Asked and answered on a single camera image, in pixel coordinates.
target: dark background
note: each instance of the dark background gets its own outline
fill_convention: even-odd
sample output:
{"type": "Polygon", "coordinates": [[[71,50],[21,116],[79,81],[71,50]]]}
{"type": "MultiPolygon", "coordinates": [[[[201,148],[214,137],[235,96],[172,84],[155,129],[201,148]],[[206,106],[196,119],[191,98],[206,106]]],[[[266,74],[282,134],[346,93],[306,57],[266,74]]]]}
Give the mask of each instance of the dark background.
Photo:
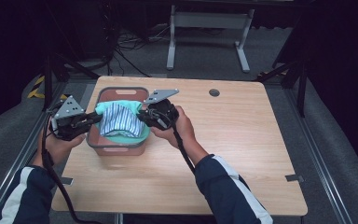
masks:
{"type": "MultiPolygon", "coordinates": [[[[0,2],[0,115],[20,102],[50,52],[74,61],[100,59],[109,53],[107,35],[124,27],[147,36],[150,27],[168,22],[170,13],[167,6],[121,5],[108,24],[101,18],[100,3],[104,1],[0,2]]],[[[316,5],[320,10],[300,21],[285,10],[258,10],[253,26],[295,27],[277,63],[309,56],[309,79],[358,155],[358,1],[316,5]]]]}

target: hazard tape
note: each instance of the hazard tape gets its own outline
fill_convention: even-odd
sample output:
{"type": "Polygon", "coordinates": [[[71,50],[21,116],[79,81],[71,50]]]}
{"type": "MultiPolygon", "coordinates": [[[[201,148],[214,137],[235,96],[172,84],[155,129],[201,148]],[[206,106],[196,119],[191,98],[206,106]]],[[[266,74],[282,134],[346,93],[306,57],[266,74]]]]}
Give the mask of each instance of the hazard tape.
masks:
{"type": "MultiPolygon", "coordinates": [[[[42,85],[43,81],[45,80],[45,76],[40,75],[37,81],[35,82],[34,86],[32,87],[30,93],[28,93],[28,98],[45,98],[45,94],[37,92],[39,87],[42,85]]],[[[63,94],[61,95],[62,100],[66,100],[71,94],[63,94]]]]}

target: hand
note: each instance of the hand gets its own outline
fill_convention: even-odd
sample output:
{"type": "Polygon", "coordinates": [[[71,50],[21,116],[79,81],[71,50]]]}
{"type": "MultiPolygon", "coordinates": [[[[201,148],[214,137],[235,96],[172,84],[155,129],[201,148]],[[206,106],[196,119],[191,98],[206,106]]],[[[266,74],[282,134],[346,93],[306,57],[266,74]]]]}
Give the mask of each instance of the hand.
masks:
{"type": "MultiPolygon", "coordinates": [[[[176,110],[179,113],[179,118],[176,121],[176,130],[179,132],[184,143],[197,142],[196,135],[194,133],[193,125],[191,124],[190,118],[185,114],[183,108],[177,105],[176,110]]],[[[150,131],[157,137],[164,138],[173,146],[178,148],[178,143],[176,141],[175,135],[173,134],[173,128],[169,130],[162,131],[156,127],[151,127],[150,131]]]]}
{"type": "MultiPolygon", "coordinates": [[[[37,143],[37,151],[36,157],[34,159],[33,165],[37,165],[43,167],[42,161],[42,138],[43,138],[43,130],[39,134],[38,143],[37,143]]],[[[48,129],[47,138],[46,138],[46,149],[51,155],[54,164],[58,164],[66,159],[72,148],[77,147],[83,140],[86,138],[85,134],[81,134],[74,138],[72,141],[64,141],[55,137],[53,133],[50,133],[48,129]]]]}

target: brown plastic bin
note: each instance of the brown plastic bin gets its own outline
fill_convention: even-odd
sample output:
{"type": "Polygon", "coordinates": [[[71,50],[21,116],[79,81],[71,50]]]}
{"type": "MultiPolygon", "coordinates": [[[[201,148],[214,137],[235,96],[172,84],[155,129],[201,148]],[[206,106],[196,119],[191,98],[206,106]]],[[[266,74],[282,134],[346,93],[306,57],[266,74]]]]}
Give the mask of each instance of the brown plastic bin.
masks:
{"type": "MultiPolygon", "coordinates": [[[[143,102],[148,96],[148,90],[143,87],[108,87],[100,91],[97,104],[116,100],[143,102]]],[[[91,126],[86,141],[100,156],[138,156],[145,152],[145,140],[128,145],[112,142],[100,135],[95,124],[91,126]]]]}

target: striped cloth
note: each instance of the striped cloth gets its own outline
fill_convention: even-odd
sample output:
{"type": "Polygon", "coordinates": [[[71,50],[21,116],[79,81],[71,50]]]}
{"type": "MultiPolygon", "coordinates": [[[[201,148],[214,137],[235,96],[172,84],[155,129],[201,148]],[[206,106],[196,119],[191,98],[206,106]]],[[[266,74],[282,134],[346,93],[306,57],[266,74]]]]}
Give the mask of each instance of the striped cloth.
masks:
{"type": "Polygon", "coordinates": [[[122,134],[127,137],[139,137],[145,124],[126,106],[112,103],[103,112],[100,122],[100,135],[122,134]]]}

